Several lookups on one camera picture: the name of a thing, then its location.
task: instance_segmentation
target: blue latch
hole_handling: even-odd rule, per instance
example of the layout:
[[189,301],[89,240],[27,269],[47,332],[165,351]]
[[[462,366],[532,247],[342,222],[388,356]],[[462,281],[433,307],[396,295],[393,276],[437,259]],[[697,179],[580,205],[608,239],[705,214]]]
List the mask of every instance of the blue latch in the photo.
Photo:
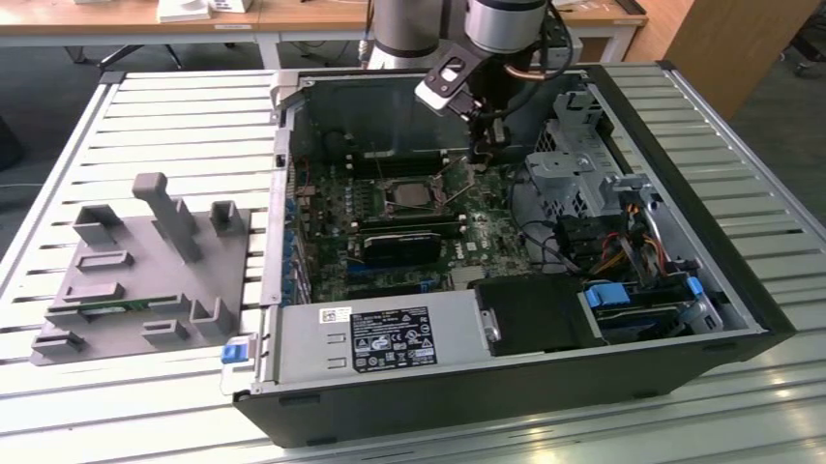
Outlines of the blue latch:
[[629,292],[621,283],[600,283],[585,291],[589,306],[610,306],[632,303]]
[[245,363],[250,360],[250,348],[245,345],[226,345],[221,350],[221,363]]
[[696,297],[704,294],[703,282],[697,277],[689,277],[689,289]]
[[437,284],[437,280],[429,278],[418,284],[418,293],[430,292],[430,286]]

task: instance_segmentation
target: green circuit board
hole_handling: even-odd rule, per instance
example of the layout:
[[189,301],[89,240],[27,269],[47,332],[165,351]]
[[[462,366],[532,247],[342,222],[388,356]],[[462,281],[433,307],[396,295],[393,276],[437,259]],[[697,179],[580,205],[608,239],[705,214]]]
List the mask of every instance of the green circuit board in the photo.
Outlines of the green circuit board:
[[[410,286],[417,289],[416,293],[454,290],[453,277],[462,269],[474,271],[480,277],[532,272],[520,231],[505,205],[510,183],[506,167],[477,172],[464,159],[453,159],[437,181],[433,176],[354,180],[342,166],[325,168],[320,165],[312,169],[314,167],[314,172],[325,174],[314,176],[304,191],[298,189],[306,193],[298,204],[312,249],[310,281],[316,303],[360,298],[361,291],[377,288]],[[388,214],[382,193],[386,186],[417,182],[436,182],[445,194],[444,201],[460,193],[438,208],[446,214],[465,216],[462,236],[442,241],[440,259],[434,263],[386,268],[381,272],[366,270],[353,257],[364,236],[353,230],[352,223]],[[418,210],[405,209],[402,213],[416,215]]]

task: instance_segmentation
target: motherboard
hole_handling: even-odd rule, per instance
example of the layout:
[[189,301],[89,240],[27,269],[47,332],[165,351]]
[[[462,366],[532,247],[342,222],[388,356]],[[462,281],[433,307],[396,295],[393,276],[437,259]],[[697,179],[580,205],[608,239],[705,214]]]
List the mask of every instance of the motherboard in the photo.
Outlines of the motherboard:
[[296,197],[316,303],[460,290],[532,271],[508,209],[512,166],[464,153],[297,163]]

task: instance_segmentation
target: floor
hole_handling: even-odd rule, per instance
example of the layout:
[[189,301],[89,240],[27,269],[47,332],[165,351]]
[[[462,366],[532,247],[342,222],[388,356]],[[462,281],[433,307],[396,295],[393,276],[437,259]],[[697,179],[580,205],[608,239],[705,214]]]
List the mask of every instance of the floor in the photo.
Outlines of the floor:
[[[292,68],[324,66],[325,61],[336,66],[356,66],[356,48],[354,45],[345,48],[345,43],[322,43],[310,48],[317,55],[314,60],[304,58],[300,50],[288,44],[282,49],[282,62]],[[87,48],[91,62],[114,49]],[[250,43],[240,43],[233,48],[224,44],[177,45],[175,49],[191,71],[261,68],[258,49]],[[787,61],[777,62],[732,125],[815,215],[826,222],[823,195],[826,65],[811,70],[805,77],[796,77],[797,60],[792,52]],[[0,71],[0,113],[26,148],[23,161],[0,171],[2,256],[39,190],[38,187],[3,186],[45,182],[95,91],[99,70],[93,64],[73,64],[63,49],[57,47],[0,48],[0,63],[15,64]],[[113,67],[113,70],[131,72],[174,69],[166,50],[158,45],[143,48]]]

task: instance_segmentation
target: metal slat table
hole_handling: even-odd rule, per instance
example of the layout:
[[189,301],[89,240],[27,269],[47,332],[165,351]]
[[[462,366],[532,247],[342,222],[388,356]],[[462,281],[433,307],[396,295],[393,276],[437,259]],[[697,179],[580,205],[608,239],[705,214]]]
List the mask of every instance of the metal slat table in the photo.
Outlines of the metal slat table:
[[[85,204],[147,214],[165,171],[193,211],[254,208],[244,331],[258,328],[276,129],[269,72],[129,74],[101,85],[0,264],[0,455],[18,462],[824,462],[824,229],[693,93],[655,66],[609,71],[801,333],[671,395],[332,448],[276,447],[230,404],[218,348],[35,367],[30,344]],[[636,154],[617,136],[632,164]]]

